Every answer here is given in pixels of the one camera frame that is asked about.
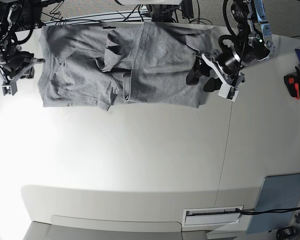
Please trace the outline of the robot base stand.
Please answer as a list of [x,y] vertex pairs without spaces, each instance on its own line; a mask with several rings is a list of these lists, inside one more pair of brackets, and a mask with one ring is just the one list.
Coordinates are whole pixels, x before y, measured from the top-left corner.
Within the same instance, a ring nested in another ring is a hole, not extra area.
[[201,18],[201,10],[199,1],[196,1],[197,5],[197,18],[194,18],[194,8],[192,0],[115,0],[120,6],[125,5],[136,5],[138,8],[138,14],[141,21],[144,21],[144,16],[141,13],[141,7],[145,6],[147,14],[145,17],[151,18],[153,22],[159,23],[172,23],[175,21],[179,22],[177,11],[181,12],[182,18],[188,20],[191,23],[202,23],[207,21],[211,25],[213,24],[210,20]]

